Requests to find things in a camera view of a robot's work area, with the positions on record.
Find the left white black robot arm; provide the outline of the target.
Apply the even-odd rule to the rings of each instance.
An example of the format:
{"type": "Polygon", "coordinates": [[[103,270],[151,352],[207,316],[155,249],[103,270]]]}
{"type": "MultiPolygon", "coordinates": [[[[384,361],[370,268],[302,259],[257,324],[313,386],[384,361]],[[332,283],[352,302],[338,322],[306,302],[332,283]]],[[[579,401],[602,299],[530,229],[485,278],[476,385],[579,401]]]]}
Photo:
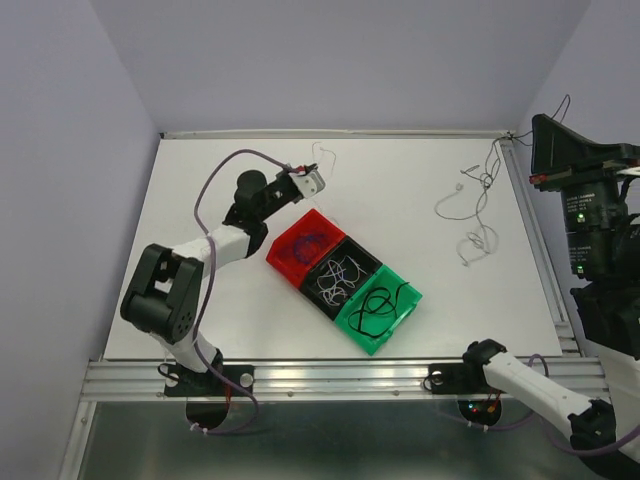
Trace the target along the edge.
{"type": "Polygon", "coordinates": [[[266,220],[303,198],[294,176],[280,172],[268,183],[258,170],[237,179],[234,203],[221,226],[191,242],[144,248],[120,306],[123,320],[160,343],[199,393],[222,382],[222,354],[195,332],[204,279],[255,254],[268,233],[266,220]]]}

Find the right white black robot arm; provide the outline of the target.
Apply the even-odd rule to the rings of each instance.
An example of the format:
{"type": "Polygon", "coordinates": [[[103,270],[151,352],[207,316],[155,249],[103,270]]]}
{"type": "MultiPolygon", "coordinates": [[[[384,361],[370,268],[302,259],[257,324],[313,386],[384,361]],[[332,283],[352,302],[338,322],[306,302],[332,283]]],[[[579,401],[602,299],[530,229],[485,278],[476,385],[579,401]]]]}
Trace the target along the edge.
{"type": "Polygon", "coordinates": [[[472,390],[504,392],[566,440],[561,451],[606,479],[639,476],[639,216],[627,197],[639,178],[639,148],[597,143],[546,114],[531,120],[530,184],[560,196],[570,295],[594,344],[606,400],[570,391],[494,341],[472,343],[460,378],[472,390]]]}

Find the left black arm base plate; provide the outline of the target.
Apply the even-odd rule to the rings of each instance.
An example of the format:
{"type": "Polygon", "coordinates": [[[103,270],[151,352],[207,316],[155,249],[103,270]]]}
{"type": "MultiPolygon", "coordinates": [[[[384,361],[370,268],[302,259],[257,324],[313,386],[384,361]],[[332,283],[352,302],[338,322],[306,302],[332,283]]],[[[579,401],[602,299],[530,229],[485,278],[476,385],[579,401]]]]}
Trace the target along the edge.
{"type": "MultiPolygon", "coordinates": [[[[242,375],[253,377],[255,368],[252,365],[227,365],[223,375],[229,381],[240,385],[242,375]]],[[[175,363],[161,363],[157,372],[165,379],[164,395],[170,398],[188,397],[222,397],[227,392],[224,382],[210,371],[195,373],[175,363]]]]}

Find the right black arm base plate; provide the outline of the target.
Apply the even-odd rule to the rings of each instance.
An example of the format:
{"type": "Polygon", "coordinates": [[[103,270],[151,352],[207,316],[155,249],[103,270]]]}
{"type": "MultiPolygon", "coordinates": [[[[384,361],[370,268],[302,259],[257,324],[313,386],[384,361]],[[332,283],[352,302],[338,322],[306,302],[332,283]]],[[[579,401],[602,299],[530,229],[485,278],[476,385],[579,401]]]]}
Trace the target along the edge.
{"type": "Polygon", "coordinates": [[[474,367],[462,362],[431,363],[422,385],[434,395],[475,394],[482,389],[474,367]]]}

